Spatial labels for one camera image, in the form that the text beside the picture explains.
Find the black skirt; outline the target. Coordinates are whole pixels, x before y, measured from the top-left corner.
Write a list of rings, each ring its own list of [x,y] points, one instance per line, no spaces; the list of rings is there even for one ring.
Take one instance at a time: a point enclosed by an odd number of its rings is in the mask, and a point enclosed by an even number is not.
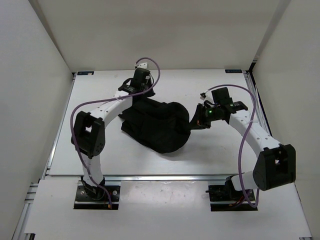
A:
[[[179,150],[191,135],[189,112],[178,102],[140,99],[119,117],[123,132],[160,154]]]

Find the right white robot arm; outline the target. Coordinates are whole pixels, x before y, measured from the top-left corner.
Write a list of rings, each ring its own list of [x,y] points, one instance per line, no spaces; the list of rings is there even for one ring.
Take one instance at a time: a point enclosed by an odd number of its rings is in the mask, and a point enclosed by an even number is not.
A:
[[[209,129],[213,121],[226,121],[244,136],[250,127],[245,141],[254,151],[257,161],[249,172],[230,177],[226,181],[224,193],[230,200],[238,199],[242,193],[240,178],[245,190],[267,191],[296,180],[296,150],[283,145],[270,136],[257,122],[251,120],[251,113],[241,101],[225,105],[209,106],[199,103],[190,122],[192,130]]]

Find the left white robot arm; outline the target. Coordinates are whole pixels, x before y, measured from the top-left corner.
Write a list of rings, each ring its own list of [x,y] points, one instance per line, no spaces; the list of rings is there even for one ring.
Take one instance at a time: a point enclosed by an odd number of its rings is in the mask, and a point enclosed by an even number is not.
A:
[[[82,163],[81,182],[93,200],[105,194],[105,179],[101,171],[100,154],[106,143],[105,129],[123,111],[133,105],[139,97],[152,97],[153,77],[151,72],[137,67],[133,77],[125,80],[112,98],[103,100],[95,109],[77,113],[73,124],[71,143],[75,146]]]

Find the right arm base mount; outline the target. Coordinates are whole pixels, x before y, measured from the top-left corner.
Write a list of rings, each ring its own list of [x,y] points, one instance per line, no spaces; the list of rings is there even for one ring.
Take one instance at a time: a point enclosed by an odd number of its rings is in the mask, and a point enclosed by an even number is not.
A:
[[[242,191],[230,193],[225,185],[209,185],[205,191],[209,195],[211,212],[250,212],[257,211],[245,200]]]

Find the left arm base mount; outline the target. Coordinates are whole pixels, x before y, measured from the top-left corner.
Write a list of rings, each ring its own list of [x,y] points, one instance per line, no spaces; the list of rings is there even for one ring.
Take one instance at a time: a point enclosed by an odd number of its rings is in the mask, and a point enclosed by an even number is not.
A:
[[[90,191],[87,187],[83,186],[79,181],[76,188],[73,208],[75,210],[118,210],[120,202],[120,185],[105,185],[104,188],[108,191],[111,199],[106,192],[98,187],[97,194]]]

